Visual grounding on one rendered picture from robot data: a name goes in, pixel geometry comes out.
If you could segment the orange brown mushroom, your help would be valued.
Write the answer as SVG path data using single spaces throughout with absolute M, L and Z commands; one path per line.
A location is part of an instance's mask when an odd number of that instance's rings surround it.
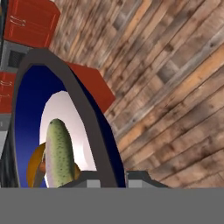
M 40 187 L 43 178 L 46 178 L 46 143 L 42 143 L 32 153 L 26 170 L 26 181 L 29 187 Z M 74 180 L 81 175 L 81 169 L 74 162 Z

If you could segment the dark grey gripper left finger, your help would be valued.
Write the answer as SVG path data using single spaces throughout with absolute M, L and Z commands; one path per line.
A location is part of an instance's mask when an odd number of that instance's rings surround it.
M 97 171 L 82 171 L 77 180 L 64 185 L 66 188 L 100 188 Z

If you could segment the blue bowl with grey rim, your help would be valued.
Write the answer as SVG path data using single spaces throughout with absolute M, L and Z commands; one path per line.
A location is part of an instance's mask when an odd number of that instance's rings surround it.
M 101 187 L 126 186 L 123 162 L 112 129 L 68 64 L 45 48 L 29 51 L 16 73 L 11 113 L 0 156 L 0 187 L 29 187 L 27 165 L 46 142 L 52 119 L 64 122 L 73 159 L 82 171 L 97 171 Z

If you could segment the red cupboard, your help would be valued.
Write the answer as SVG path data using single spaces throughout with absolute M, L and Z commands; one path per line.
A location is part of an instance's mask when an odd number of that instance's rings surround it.
M 100 72 L 92 67 L 67 62 L 88 92 L 94 97 L 103 113 L 115 101 L 115 96 L 102 78 Z M 10 114 L 14 91 L 15 73 L 0 71 L 0 114 Z
M 8 0 L 3 38 L 48 48 L 59 18 L 60 10 L 51 0 Z

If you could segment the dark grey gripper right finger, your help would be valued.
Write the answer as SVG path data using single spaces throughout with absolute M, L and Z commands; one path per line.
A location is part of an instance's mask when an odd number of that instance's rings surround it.
M 126 178 L 128 188 L 168 188 L 168 185 L 151 178 L 147 171 L 127 171 Z

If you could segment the grey microwave oven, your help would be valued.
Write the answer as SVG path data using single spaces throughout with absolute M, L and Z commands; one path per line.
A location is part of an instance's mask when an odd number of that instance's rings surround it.
M 5 40 L 3 42 L 2 55 L 0 59 L 0 71 L 15 74 L 23 57 L 31 49 L 32 48 L 29 46 Z

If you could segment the green spotted fish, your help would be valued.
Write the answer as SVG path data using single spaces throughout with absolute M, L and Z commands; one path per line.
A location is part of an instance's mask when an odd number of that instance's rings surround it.
M 45 171 L 50 188 L 61 187 L 74 180 L 72 140 L 63 121 L 52 119 L 46 132 Z

